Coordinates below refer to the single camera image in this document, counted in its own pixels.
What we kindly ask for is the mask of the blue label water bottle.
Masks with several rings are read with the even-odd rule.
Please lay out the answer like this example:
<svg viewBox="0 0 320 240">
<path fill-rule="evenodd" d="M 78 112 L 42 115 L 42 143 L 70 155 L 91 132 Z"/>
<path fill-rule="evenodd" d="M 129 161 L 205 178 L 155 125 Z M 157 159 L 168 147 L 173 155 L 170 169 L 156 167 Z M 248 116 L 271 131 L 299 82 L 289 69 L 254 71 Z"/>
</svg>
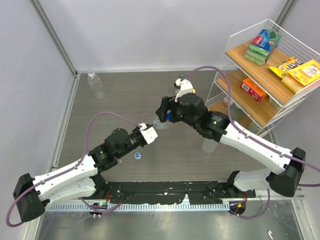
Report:
<svg viewBox="0 0 320 240">
<path fill-rule="evenodd" d="M 152 125 L 156 130 L 168 129 L 170 124 L 171 123 L 169 121 L 161 122 L 158 116 L 156 116 L 155 119 L 152 121 Z"/>
</svg>

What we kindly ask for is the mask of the blue white bottle cap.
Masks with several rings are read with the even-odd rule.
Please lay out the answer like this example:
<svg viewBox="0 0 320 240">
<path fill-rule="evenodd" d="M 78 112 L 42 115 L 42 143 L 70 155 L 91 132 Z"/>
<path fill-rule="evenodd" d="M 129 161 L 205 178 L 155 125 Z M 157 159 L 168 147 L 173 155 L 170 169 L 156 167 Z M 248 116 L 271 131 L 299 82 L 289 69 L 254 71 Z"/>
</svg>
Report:
<svg viewBox="0 0 320 240">
<path fill-rule="evenodd" d="M 134 154 L 134 158 L 135 158 L 136 160 L 139 160 L 139 159 L 141 158 L 141 154 L 140 154 L 139 152 L 136 152 L 136 153 Z"/>
</svg>

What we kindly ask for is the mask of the clear plastic bottle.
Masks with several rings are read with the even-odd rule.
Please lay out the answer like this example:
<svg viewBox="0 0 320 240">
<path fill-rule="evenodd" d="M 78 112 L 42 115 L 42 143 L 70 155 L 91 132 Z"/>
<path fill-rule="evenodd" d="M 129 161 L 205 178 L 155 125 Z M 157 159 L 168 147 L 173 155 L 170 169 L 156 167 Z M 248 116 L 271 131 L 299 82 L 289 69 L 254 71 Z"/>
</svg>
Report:
<svg viewBox="0 0 320 240">
<path fill-rule="evenodd" d="M 103 88 L 103 84 L 101 78 L 92 70 L 89 69 L 87 71 L 87 82 L 97 99 L 103 99 L 105 97 L 105 91 Z"/>
</svg>

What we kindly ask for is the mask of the dark blue bottle cap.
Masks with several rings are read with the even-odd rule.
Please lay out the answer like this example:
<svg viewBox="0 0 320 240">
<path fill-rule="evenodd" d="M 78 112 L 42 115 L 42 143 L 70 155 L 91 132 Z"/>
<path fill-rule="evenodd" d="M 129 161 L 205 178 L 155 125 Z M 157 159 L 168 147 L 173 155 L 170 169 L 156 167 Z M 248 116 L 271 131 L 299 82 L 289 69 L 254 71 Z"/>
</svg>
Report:
<svg viewBox="0 0 320 240">
<path fill-rule="evenodd" d="M 167 115 L 166 115 L 166 120 L 167 120 L 168 122 L 171 121 L 171 113 L 170 113 L 170 112 L 167 113 Z"/>
</svg>

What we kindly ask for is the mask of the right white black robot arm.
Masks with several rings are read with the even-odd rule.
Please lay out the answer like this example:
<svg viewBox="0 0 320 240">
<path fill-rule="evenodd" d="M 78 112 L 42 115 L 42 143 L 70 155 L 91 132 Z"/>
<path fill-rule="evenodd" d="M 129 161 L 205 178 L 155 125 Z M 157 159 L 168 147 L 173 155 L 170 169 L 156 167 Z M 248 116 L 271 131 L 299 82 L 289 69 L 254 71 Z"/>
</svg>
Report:
<svg viewBox="0 0 320 240">
<path fill-rule="evenodd" d="M 293 150 L 278 146 L 252 132 L 219 111 L 210 111 L 201 97 L 194 93 L 183 95 L 178 100 L 165 96 L 155 114 L 160 122 L 183 122 L 202 137 L 231 146 L 247 154 L 265 168 L 254 171 L 233 171 L 226 184 L 226 193 L 233 198 L 251 190 L 271 189 L 284 196 L 296 193 L 304 166 L 291 160 L 304 161 L 306 153 L 300 148 Z"/>
</svg>

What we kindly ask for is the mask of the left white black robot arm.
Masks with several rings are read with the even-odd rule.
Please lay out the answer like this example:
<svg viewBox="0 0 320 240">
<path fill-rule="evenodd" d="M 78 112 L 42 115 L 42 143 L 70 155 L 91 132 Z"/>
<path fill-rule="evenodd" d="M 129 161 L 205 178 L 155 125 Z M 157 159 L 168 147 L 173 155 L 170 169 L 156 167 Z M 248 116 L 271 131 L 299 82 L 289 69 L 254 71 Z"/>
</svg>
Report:
<svg viewBox="0 0 320 240">
<path fill-rule="evenodd" d="M 107 184 L 101 173 L 118 164 L 118 160 L 154 142 L 158 137 L 152 126 L 136 127 L 131 133 L 117 128 L 104 142 L 56 171 L 32 177 L 21 175 L 13 191 L 14 203 L 22 223 L 41 216 L 48 208 L 69 200 L 94 197 L 102 199 Z"/>
</svg>

